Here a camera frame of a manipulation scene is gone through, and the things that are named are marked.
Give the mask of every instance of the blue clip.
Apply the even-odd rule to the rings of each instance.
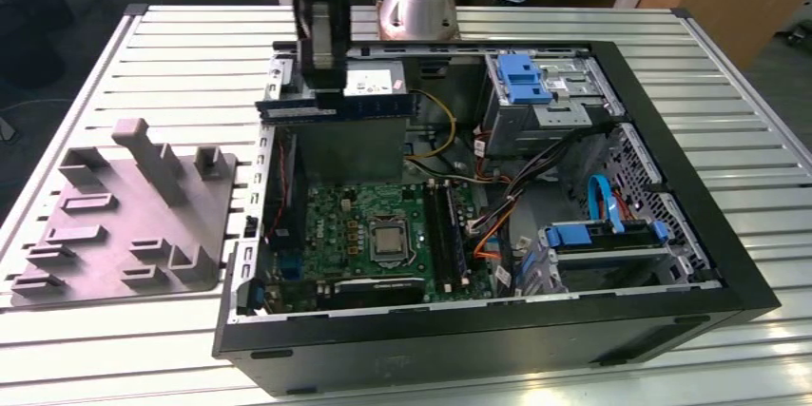
[[[589,236],[589,230],[581,223],[573,223],[569,225],[557,225],[554,230],[558,232],[561,237],[561,244],[564,246],[577,246],[584,244],[592,244],[592,237]]]
[[[553,93],[544,87],[544,70],[526,54],[502,54],[496,58],[498,77],[514,105],[548,105]]]
[[[654,235],[657,236],[657,240],[662,244],[668,241],[668,226],[662,221],[654,221],[650,223],[650,229],[654,231]]]
[[[548,228],[544,230],[544,234],[546,235],[546,243],[549,247],[557,247],[561,245],[561,236],[558,235],[558,230],[556,228]]]
[[[620,220],[620,208],[617,206],[617,199],[612,193],[612,186],[609,180],[604,175],[589,176],[588,186],[588,197],[589,203],[589,218],[593,221],[600,220],[600,211],[597,210],[597,191],[600,189],[600,195],[604,201],[604,209],[606,210],[606,220],[612,223],[612,227],[616,233],[625,232],[622,221]]]
[[[526,54],[501,54],[496,58],[498,75],[505,83],[533,85],[541,81],[541,70]]]

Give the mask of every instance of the blue plastic latch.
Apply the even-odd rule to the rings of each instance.
[[[541,80],[541,70],[526,54],[501,54],[496,58],[496,62],[498,76],[505,83],[532,85]]]
[[[558,225],[556,227],[558,235],[561,236],[561,244],[564,246],[592,244],[592,237],[586,226],[581,223],[572,225]]]
[[[250,304],[250,308],[258,309],[262,307],[265,303],[265,289],[261,287],[256,287],[253,289],[253,303]]]
[[[558,235],[558,230],[553,228],[548,228],[544,230],[544,234],[546,235],[546,243],[549,247],[558,247],[561,245],[561,235]]]
[[[661,243],[668,241],[668,226],[662,221],[654,221],[650,223],[650,229],[654,231],[654,235],[657,236],[657,240]]]
[[[541,84],[509,85],[509,100],[514,105],[548,105],[553,101],[553,94]]]
[[[514,105],[546,105],[553,94],[542,84],[541,70],[526,54],[502,54],[496,58],[498,77],[502,79],[508,98]]]

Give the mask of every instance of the yellow wire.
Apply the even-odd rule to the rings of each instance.
[[[429,100],[432,100],[432,102],[434,102],[437,104],[437,106],[440,108],[442,108],[442,111],[445,111],[445,114],[448,115],[448,121],[450,122],[450,125],[452,125],[452,131],[450,131],[450,134],[448,135],[448,141],[445,142],[445,144],[441,147],[438,147],[433,151],[425,152],[422,154],[410,154],[410,155],[405,156],[406,159],[425,159],[428,157],[436,156],[454,142],[454,137],[457,136],[457,120],[454,119],[452,110],[448,109],[448,107],[445,106],[445,104],[442,102],[440,102],[440,99],[437,99],[434,96],[432,96],[425,90],[413,89],[412,92],[417,92],[418,94],[425,95],[429,98]]]

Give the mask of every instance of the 3d printed holder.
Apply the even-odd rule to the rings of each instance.
[[[236,157],[216,146],[176,157],[122,119],[113,141],[132,160],[72,148],[68,185],[14,279],[12,305],[206,290],[217,285]]]

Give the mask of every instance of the blue drive bracket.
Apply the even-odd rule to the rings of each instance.
[[[376,94],[345,97],[336,109],[318,109],[316,99],[285,99],[256,102],[262,124],[338,123],[384,118],[406,118],[416,114],[417,94]]]
[[[544,87],[544,70],[526,54],[502,54],[496,58],[498,77],[513,105],[548,105],[553,93]]]

